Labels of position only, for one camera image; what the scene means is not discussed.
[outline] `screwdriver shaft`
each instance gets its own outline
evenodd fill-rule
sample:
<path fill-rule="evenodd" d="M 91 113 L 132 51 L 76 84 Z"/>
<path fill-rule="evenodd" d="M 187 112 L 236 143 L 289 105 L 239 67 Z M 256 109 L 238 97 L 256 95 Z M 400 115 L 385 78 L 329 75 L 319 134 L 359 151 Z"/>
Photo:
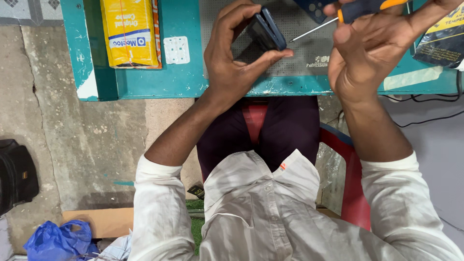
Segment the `screwdriver shaft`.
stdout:
<path fill-rule="evenodd" d="M 287 44 L 289 44 L 289 43 L 291 43 L 291 42 L 294 42 L 294 41 L 300 39 L 301 37 L 307 35 L 308 33 L 312 33 L 312 32 L 314 32 L 314 31 L 318 30 L 319 28 L 322 28 L 322 27 L 324 27 L 324 26 L 326 26 L 326 25 L 328 25 L 328 24 L 330 24 L 330 23 L 332 23 L 332 22 L 335 22 L 335 21 L 337 21 L 337 20 L 338 20 L 338 17 L 335 18 L 335 19 L 332 19 L 332 20 L 328 21 L 328 22 L 325 23 L 325 24 L 321 24 L 320 26 L 318 26 L 318 27 L 316 27 L 316 28 L 314 28 L 314 29 L 311 29 L 311 30 L 307 31 L 307 32 L 304 33 L 304 34 L 302 34 L 302 35 L 300 35 L 300 36 L 298 36 L 298 37 L 296 37 L 296 38 L 293 38 L 293 39 L 290 40 L 290 42 L 288 42 Z"/>

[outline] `man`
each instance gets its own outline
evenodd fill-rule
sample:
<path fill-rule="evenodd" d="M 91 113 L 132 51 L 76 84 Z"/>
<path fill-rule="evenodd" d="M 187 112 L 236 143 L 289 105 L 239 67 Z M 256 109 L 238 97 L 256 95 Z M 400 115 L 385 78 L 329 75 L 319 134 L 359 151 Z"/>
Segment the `man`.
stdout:
<path fill-rule="evenodd" d="M 231 43 L 261 6 L 239 0 L 222 9 L 204 54 L 210 86 L 140 158 L 129 260 L 464 260 L 441 231 L 411 145 L 377 99 L 413 41 L 461 2 L 430 0 L 410 16 L 391 7 L 334 32 L 329 82 L 361 159 L 372 232 L 315 210 L 315 98 L 271 99 L 252 150 L 234 104 L 293 51 L 269 51 L 249 65 L 234 61 Z M 324 11 L 334 15 L 336 6 Z M 208 177 L 199 257 L 180 181 L 195 145 Z"/>

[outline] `rolled-up sleeve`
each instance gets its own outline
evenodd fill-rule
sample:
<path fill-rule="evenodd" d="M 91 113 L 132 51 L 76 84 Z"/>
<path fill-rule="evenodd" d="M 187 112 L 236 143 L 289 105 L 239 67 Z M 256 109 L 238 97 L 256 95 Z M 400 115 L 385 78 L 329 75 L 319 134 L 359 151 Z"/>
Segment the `rolled-up sleeve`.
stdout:
<path fill-rule="evenodd" d="M 456 244 L 442 232 L 415 152 L 394 162 L 361 164 L 362 187 L 376 236 L 407 260 L 464 260 Z"/>
<path fill-rule="evenodd" d="M 197 259 L 181 169 L 140 157 L 135 175 L 130 261 Z"/>

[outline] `black bag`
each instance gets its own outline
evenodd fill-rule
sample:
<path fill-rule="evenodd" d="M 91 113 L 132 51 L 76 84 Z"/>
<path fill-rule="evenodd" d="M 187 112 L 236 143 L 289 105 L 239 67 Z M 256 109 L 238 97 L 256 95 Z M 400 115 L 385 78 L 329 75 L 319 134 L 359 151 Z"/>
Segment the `black bag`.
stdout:
<path fill-rule="evenodd" d="M 37 172 L 26 147 L 13 139 L 0 140 L 0 215 L 38 193 Z"/>

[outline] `white shirt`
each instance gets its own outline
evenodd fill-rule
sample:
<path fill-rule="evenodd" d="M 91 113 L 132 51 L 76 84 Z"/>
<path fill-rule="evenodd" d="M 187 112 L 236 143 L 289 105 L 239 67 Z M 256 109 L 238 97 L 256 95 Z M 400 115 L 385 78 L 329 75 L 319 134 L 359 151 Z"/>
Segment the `white shirt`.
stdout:
<path fill-rule="evenodd" d="M 421 177 L 416 155 L 361 162 L 372 232 L 315 210 L 319 175 L 295 150 L 270 172 L 254 151 L 229 155 L 205 181 L 205 225 L 195 256 L 180 167 L 140 158 L 129 261 L 463 261 Z"/>

